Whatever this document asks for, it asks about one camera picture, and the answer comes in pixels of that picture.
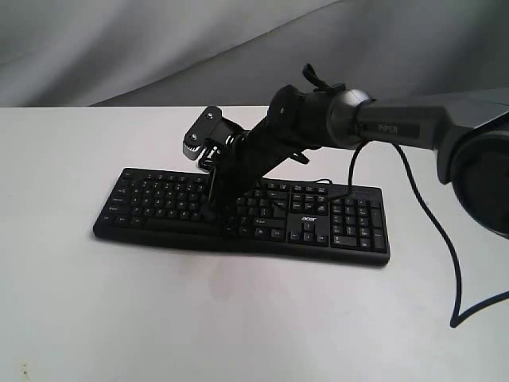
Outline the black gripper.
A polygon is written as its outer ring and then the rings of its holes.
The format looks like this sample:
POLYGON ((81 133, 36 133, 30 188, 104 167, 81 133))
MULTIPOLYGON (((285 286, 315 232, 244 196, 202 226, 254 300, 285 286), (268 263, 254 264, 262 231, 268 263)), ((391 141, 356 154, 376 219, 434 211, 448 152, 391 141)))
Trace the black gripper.
POLYGON ((309 145, 290 131, 272 126, 262 119, 241 139, 235 141, 231 150, 218 162, 210 173, 208 195, 201 207, 206 220, 216 220, 217 197, 224 199, 223 224, 227 235, 239 234, 237 200, 256 181, 279 166, 287 158, 300 155, 309 145))

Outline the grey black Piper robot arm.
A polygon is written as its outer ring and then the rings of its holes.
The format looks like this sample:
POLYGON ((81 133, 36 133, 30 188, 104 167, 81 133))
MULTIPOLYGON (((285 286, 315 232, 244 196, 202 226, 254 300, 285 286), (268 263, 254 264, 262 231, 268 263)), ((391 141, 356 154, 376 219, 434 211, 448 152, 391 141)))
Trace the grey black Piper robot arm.
POLYGON ((431 150, 440 183, 484 228, 508 234, 508 92, 374 99, 328 86, 311 67, 309 93, 281 88, 265 118, 237 138, 212 174, 212 207, 222 208, 287 158, 321 147, 356 150, 385 142, 431 150))

